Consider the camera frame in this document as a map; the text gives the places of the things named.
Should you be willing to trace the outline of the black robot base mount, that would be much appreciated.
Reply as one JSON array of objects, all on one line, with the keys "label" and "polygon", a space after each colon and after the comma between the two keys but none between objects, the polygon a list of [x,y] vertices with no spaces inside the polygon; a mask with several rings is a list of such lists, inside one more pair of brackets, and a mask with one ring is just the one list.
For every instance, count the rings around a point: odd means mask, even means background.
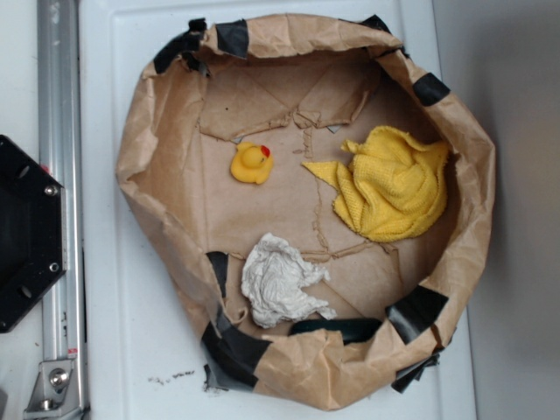
[{"label": "black robot base mount", "polygon": [[64,187],[1,136],[1,332],[8,333],[65,273]]}]

